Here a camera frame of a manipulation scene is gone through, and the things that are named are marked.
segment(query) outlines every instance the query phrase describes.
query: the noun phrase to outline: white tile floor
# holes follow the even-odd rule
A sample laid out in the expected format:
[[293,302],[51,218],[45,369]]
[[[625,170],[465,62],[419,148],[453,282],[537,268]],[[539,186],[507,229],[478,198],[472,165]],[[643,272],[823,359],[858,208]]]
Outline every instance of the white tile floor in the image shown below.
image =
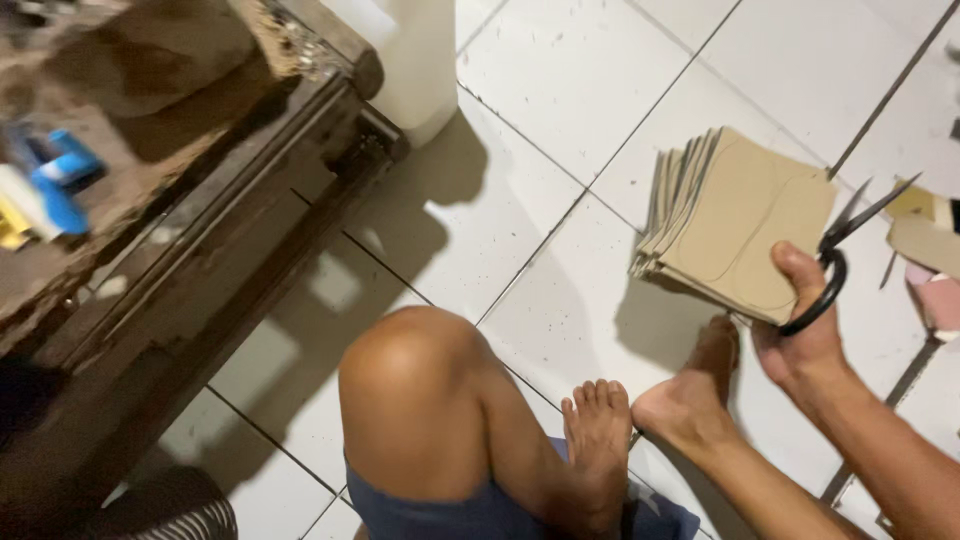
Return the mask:
[[[670,377],[716,309],[627,277],[656,152],[728,124],[832,165],[947,4],[457,0],[460,111],[378,188],[159,449],[221,483],[242,538],[349,539],[359,518],[345,491],[337,363],[383,314],[429,303],[476,323],[554,436],[563,433],[556,406],[575,384],[619,379],[636,396]],[[923,169],[927,184],[960,195],[960,143],[947,139],[960,115],[960,67],[944,54],[951,39],[960,44],[956,20],[840,171],[843,182],[876,175],[876,197],[894,174]],[[877,290],[886,229],[877,220],[844,244],[852,276],[840,298],[850,360],[880,396],[924,340],[902,264]],[[740,426],[819,495],[839,456],[745,350],[732,400]],[[922,380],[904,414],[956,456],[955,426],[924,420],[934,407],[955,410],[936,401],[956,395],[956,377],[936,371],[955,364],[947,355],[925,375],[939,384]],[[630,469],[702,517],[698,538],[747,534],[669,450],[641,439]],[[876,517],[856,484],[845,508]]]

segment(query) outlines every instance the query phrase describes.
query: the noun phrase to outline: blue object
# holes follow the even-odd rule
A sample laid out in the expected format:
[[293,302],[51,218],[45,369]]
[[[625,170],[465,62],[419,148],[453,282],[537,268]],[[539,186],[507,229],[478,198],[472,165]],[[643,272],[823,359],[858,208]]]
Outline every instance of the blue object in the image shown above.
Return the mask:
[[50,143],[60,151],[60,157],[42,164],[42,171],[51,182],[70,185],[103,170],[104,165],[89,148],[66,130],[50,133]]
[[74,204],[73,200],[60,189],[60,186],[51,182],[40,169],[30,174],[30,181],[43,196],[43,206],[57,227],[65,233],[83,234],[89,231],[84,211]]
[[7,124],[3,131],[10,150],[27,169],[30,181],[43,197],[50,220],[66,233],[83,234],[89,231],[84,211],[74,204],[63,189],[103,170],[103,162],[66,130],[55,130],[47,137],[60,153],[52,160],[30,137],[29,124]]

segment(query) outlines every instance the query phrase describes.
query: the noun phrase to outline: cardboard sheet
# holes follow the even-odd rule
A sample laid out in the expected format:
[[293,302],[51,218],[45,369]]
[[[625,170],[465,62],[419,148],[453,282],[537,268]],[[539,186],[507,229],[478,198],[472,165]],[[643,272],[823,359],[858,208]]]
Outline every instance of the cardboard sheet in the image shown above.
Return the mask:
[[960,234],[953,230],[922,215],[906,214],[894,220],[887,241],[904,257],[960,279]]
[[658,176],[658,182],[677,179],[677,196],[663,210],[665,225],[661,214],[651,222],[658,228],[638,246],[635,275],[661,274],[722,306],[787,322],[796,295],[770,249],[790,240],[815,253],[836,196],[826,171],[771,152],[729,127],[691,139],[679,172],[677,152],[665,155],[671,166]]

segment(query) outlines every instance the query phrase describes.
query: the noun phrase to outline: leg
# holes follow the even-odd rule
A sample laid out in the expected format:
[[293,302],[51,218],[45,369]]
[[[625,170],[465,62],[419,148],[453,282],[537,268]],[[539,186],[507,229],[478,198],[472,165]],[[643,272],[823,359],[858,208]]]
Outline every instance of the leg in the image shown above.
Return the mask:
[[599,531],[619,517],[630,414],[618,383],[578,389],[576,411],[564,403],[564,463],[476,328],[417,307],[347,350],[340,397],[350,466],[380,491],[462,501],[492,475],[524,509],[569,531]]

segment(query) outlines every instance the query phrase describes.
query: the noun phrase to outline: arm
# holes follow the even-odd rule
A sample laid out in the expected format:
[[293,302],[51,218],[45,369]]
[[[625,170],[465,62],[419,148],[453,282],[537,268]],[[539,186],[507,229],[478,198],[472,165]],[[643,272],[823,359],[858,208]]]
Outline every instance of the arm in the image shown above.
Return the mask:
[[703,470],[764,538],[864,538],[751,448],[736,429],[726,402],[738,343],[733,324],[714,319],[684,369],[634,402],[635,424]]
[[[774,262],[794,284],[801,312],[824,288],[819,264],[789,244]],[[843,355],[835,309],[791,338],[755,329],[767,375],[827,436],[904,538],[960,538],[960,464],[874,396]]]

